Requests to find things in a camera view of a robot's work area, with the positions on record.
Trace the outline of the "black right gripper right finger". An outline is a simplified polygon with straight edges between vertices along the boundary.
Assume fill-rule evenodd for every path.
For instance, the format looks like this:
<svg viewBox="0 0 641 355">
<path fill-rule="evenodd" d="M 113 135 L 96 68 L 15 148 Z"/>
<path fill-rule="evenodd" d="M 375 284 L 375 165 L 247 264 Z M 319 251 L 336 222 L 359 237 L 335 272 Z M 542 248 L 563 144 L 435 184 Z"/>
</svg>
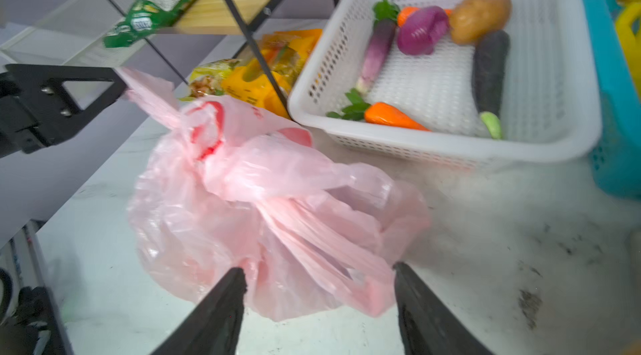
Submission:
<svg viewBox="0 0 641 355">
<path fill-rule="evenodd" d="M 394 265 L 398 325 L 406 355 L 491 355 L 403 262 Z"/>
</svg>

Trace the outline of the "pink plastic grocery bag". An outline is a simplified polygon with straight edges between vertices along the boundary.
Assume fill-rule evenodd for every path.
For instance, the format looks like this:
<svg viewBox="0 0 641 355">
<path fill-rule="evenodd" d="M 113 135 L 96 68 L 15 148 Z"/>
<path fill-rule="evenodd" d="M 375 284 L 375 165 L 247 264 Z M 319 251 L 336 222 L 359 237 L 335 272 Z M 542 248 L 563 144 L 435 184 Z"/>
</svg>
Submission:
<svg viewBox="0 0 641 355">
<path fill-rule="evenodd" d="M 276 322 L 341 306 L 377 317 L 395 303 L 392 267 L 430 224 L 415 186 L 332 161 L 270 111 L 230 96 L 180 104 L 169 81 L 118 74 L 167 129 L 128 205 L 162 288 L 198 303 L 241 268 L 245 305 Z"/>
</svg>

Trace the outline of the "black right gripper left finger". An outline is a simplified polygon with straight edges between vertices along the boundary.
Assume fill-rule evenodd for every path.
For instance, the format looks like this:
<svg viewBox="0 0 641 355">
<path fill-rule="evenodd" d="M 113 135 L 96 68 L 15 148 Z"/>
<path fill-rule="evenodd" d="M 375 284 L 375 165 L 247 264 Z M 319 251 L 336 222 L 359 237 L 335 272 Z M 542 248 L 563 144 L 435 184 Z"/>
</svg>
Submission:
<svg viewBox="0 0 641 355">
<path fill-rule="evenodd" d="M 234 355 L 246 291 L 244 271 L 231 268 L 153 355 Z"/>
</svg>

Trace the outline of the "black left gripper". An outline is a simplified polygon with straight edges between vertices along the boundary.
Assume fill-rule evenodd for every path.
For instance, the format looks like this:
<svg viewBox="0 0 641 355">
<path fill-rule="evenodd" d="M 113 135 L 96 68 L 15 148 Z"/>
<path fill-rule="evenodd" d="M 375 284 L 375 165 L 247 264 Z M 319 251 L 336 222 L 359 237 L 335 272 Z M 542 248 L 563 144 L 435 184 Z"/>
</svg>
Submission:
<svg viewBox="0 0 641 355">
<path fill-rule="evenodd" d="M 88 104 L 73 97 L 68 83 L 105 83 Z M 31 154 L 74 138 L 115 103 L 127 85 L 113 68 L 8 64 L 1 74 L 1 158 Z"/>
</svg>

